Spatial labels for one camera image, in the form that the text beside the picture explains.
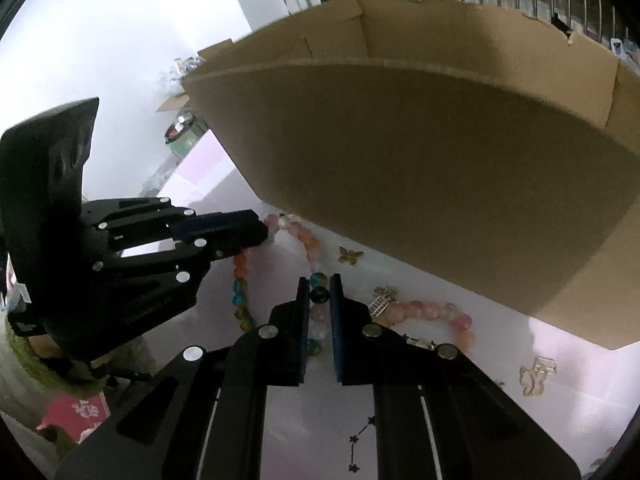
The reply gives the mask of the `brown cardboard box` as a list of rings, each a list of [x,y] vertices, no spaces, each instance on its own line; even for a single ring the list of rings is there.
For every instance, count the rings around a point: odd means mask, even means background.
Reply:
[[[616,350],[639,339],[639,78],[454,0],[331,0],[183,81],[254,192]]]

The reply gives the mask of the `gold cat charm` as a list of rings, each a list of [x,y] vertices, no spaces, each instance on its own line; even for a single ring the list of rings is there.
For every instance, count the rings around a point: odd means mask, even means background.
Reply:
[[[558,372],[555,360],[536,356],[531,367],[520,368],[520,385],[523,396],[534,398],[542,396],[546,390],[548,379]]]

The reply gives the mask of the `gold butterfly charm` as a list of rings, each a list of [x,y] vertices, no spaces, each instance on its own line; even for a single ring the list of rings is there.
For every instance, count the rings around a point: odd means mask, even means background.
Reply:
[[[351,250],[343,246],[338,248],[338,261],[340,263],[356,266],[363,256],[364,252],[362,250]]]

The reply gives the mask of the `gold ladder charm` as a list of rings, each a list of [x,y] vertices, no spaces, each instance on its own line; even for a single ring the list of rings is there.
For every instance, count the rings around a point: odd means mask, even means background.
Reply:
[[[378,318],[397,300],[398,288],[395,286],[376,286],[373,289],[373,300],[369,304],[372,318]]]

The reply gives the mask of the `pink balloon print bedsheet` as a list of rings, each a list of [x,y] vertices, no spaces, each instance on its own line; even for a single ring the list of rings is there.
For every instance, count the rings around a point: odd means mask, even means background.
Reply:
[[[344,292],[370,302],[394,286],[403,302],[454,304],[472,318],[472,348],[451,361],[423,351],[426,410],[434,442],[398,438],[392,462],[419,463],[421,479],[557,479],[561,469],[529,443],[529,432],[500,422],[485,399],[488,379],[577,463],[584,479],[639,474],[639,349],[610,351],[564,330],[314,228],[318,270],[340,274]],[[343,387],[335,376],[330,323],[314,321],[322,351],[297,389],[272,388],[267,400],[262,476],[266,479],[373,479],[378,475],[369,386]]]

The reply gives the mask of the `open cardboard box with clutter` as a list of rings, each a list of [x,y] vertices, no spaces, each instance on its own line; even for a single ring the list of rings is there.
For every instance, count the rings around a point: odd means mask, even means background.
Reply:
[[[231,39],[218,42],[205,49],[199,50],[188,58],[175,58],[171,68],[167,73],[160,76],[160,86],[166,96],[165,101],[160,104],[157,113],[172,112],[173,110],[182,110],[189,103],[189,96],[183,89],[182,80],[186,75],[194,72],[205,61],[213,58],[223,50],[234,45]]]

